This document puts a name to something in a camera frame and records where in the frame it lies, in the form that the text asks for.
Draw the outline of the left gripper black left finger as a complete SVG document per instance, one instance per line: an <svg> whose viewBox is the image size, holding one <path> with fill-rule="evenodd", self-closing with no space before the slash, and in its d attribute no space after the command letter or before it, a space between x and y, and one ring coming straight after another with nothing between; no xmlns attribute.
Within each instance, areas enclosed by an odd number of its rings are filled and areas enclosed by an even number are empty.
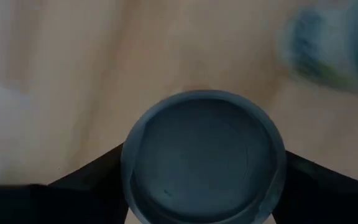
<svg viewBox="0 0 358 224"><path fill-rule="evenodd" d="M48 185L31 185L37 223L124 224L128 205L121 180L123 145Z"/></svg>

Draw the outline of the tin can bluish lid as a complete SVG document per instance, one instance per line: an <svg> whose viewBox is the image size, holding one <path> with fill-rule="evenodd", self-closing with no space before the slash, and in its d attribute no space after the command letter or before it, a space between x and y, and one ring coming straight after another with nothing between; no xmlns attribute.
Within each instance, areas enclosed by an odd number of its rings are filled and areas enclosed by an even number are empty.
<svg viewBox="0 0 358 224"><path fill-rule="evenodd" d="M286 150L253 102L186 91L139 118L124 141L121 172L142 224L263 224L283 191Z"/></svg>
<svg viewBox="0 0 358 224"><path fill-rule="evenodd" d="M293 75L358 92L358 0L319 0L284 26L277 49Z"/></svg>

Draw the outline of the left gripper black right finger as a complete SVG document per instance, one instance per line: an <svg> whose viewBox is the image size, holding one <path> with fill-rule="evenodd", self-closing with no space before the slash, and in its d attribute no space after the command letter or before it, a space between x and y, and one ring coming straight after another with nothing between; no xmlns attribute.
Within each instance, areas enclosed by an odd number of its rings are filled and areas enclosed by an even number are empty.
<svg viewBox="0 0 358 224"><path fill-rule="evenodd" d="M276 224L358 224L358 180L287 151Z"/></svg>

